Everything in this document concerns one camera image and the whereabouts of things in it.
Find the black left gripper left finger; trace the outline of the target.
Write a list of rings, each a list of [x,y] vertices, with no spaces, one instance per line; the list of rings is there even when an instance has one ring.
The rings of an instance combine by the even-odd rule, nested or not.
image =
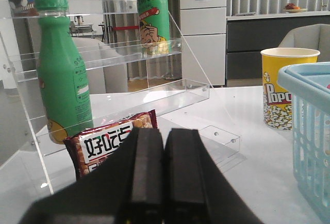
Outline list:
[[[162,223],[163,141],[134,128],[99,167],[34,202],[20,223]]]

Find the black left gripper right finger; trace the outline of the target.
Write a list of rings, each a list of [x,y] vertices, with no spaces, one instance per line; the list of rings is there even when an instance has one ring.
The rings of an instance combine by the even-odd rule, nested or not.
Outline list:
[[[207,152],[199,132],[172,129],[164,152],[165,223],[261,223]]]

